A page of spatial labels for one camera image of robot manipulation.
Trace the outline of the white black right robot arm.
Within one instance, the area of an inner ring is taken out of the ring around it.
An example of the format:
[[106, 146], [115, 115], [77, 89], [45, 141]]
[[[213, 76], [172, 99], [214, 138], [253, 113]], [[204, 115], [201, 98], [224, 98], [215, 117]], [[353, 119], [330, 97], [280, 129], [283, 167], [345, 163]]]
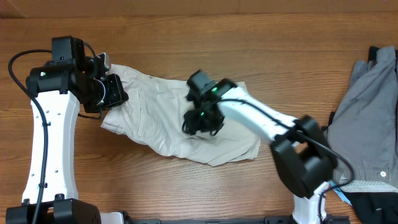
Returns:
[[270, 146], [279, 178], [294, 195], [293, 222], [328, 223], [324, 196], [337, 158], [314, 119], [279, 113], [228, 79], [187, 85], [194, 108], [183, 116], [183, 132], [215, 136], [226, 118], [242, 124]]

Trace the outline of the beige cotton shorts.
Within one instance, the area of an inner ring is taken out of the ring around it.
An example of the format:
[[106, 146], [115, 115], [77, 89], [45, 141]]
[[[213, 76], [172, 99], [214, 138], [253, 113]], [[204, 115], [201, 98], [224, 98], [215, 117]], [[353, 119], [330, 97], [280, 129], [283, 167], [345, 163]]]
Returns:
[[260, 138], [236, 121], [226, 119], [215, 136], [202, 132], [191, 136], [182, 131], [183, 115], [192, 107], [185, 98], [185, 81], [152, 77], [116, 64], [110, 72], [120, 76], [129, 99], [108, 111], [102, 128], [126, 135], [162, 156], [213, 167], [257, 157]]

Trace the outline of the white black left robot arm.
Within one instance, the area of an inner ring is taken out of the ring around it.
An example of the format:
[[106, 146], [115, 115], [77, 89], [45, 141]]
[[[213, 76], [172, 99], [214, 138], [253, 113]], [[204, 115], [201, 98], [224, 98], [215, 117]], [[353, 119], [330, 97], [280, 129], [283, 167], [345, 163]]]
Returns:
[[34, 99], [29, 178], [6, 223], [131, 223], [126, 212], [102, 213], [79, 199], [74, 173], [75, 128], [80, 105], [102, 113], [128, 99], [118, 75], [101, 63], [79, 68], [51, 61], [33, 68], [27, 89]]

